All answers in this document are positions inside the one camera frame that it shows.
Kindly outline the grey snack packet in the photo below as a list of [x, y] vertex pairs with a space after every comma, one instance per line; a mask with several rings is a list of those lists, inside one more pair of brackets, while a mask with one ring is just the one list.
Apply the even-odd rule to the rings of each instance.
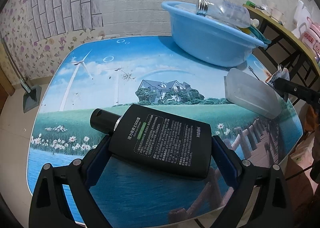
[[273, 90], [285, 101], [287, 102], [288, 96], [289, 94], [284, 92], [284, 91], [280, 91], [278, 89], [275, 88], [275, 81], [277, 79], [284, 79], [287, 81], [290, 81], [290, 75], [289, 75], [289, 71], [287, 68], [282, 68], [281, 65], [278, 65], [277, 67], [277, 71], [275, 73], [273, 73], [265, 82], [271, 87], [273, 88]]

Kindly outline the black shampoo bottle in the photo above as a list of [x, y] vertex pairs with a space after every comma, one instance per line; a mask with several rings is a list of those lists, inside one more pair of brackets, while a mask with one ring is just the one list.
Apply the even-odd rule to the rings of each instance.
[[210, 125], [141, 105], [117, 114], [96, 109], [90, 125], [110, 133], [116, 158], [171, 177], [206, 179], [211, 161]]

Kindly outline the yellow top folding table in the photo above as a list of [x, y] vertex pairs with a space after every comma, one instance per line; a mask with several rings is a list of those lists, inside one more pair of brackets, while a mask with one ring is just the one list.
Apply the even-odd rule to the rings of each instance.
[[288, 29], [258, 9], [244, 5], [251, 18], [258, 19], [258, 29], [271, 40], [267, 48], [257, 48], [253, 54], [270, 73], [278, 65], [289, 70], [290, 80], [312, 90], [319, 91], [319, 66], [313, 53]]

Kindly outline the pink cartoon container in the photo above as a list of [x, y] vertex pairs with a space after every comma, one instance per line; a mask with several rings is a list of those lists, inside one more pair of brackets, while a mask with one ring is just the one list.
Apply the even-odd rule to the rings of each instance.
[[310, 27], [304, 32], [302, 43], [310, 49], [315, 56], [319, 56], [320, 43], [319, 43], [319, 24], [312, 23]]

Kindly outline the translucent plastic case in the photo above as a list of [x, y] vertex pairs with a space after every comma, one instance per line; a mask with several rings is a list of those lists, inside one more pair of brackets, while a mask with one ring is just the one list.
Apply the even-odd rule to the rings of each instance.
[[266, 83], [232, 68], [224, 77], [225, 98], [269, 119], [281, 113], [276, 92]]

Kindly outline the white jug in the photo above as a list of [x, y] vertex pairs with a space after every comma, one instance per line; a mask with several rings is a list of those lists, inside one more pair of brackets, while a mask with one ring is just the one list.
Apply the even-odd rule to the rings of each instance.
[[296, 38], [301, 39], [304, 32], [310, 27], [311, 22], [309, 21], [309, 19], [311, 19], [311, 13], [305, 6], [304, 2], [298, 0], [295, 14], [292, 20], [295, 27], [292, 31], [292, 34]]

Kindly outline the green sachet packet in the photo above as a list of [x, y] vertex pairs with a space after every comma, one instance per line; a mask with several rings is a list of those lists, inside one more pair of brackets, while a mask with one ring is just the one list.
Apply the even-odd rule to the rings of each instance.
[[250, 25], [248, 28], [251, 33], [260, 41], [262, 41], [264, 44], [269, 45], [271, 41], [264, 37], [263, 33], [261, 33], [255, 26]]

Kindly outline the blue plastic basin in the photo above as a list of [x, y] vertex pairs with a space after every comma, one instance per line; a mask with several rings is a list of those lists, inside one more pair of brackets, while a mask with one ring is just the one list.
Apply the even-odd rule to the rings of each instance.
[[219, 21], [195, 14], [196, 5], [164, 1], [169, 13], [174, 42], [193, 57], [221, 67], [236, 67], [247, 60], [253, 49], [268, 43]]

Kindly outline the grey dustpan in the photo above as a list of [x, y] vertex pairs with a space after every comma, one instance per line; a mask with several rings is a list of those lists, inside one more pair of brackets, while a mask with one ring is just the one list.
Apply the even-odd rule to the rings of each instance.
[[20, 85], [25, 91], [23, 95], [23, 112], [29, 112], [40, 104], [42, 88], [40, 85], [30, 85], [28, 83], [27, 78], [23, 76], [23, 74], [19, 71], [18, 66], [14, 62], [3, 37], [1, 37], [1, 43], [4, 47], [4, 51], [9, 59], [9, 62], [17, 78], [19, 79]]

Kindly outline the clear plastic bottle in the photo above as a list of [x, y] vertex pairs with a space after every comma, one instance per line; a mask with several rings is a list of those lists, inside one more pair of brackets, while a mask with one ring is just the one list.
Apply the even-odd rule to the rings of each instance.
[[251, 18], [247, 8], [227, 0], [198, 0], [197, 15], [209, 16], [214, 20], [234, 25], [239, 28], [248, 28]]

